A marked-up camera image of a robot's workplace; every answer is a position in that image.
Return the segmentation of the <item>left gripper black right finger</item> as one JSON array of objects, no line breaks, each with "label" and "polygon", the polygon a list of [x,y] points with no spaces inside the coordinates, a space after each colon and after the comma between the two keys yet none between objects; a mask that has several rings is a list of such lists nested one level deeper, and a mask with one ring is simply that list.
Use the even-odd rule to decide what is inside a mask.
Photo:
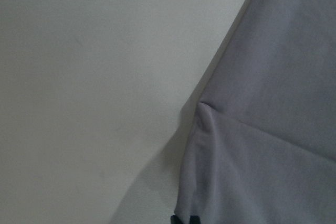
[{"label": "left gripper black right finger", "polygon": [[199,216],[190,216],[189,224],[201,224]]}]

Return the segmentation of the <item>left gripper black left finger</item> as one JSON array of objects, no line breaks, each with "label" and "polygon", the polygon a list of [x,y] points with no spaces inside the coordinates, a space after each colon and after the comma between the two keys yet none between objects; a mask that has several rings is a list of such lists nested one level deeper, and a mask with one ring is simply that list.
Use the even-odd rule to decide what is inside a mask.
[{"label": "left gripper black left finger", "polygon": [[172,215],[170,217],[170,221],[171,221],[171,224],[181,224],[181,220],[176,215]]}]

